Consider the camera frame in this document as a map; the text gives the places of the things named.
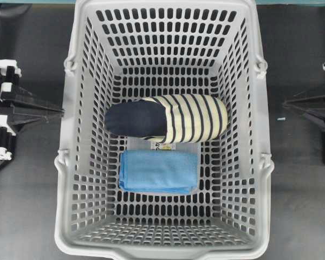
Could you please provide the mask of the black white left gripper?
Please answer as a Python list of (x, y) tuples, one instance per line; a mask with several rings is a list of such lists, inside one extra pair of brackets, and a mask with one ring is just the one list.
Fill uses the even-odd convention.
[[(11, 160), (17, 131), (13, 126), (60, 118), (61, 106), (15, 86), (22, 76), (16, 60), (0, 60), (0, 160)], [(32, 109), (13, 109), (17, 107)]]

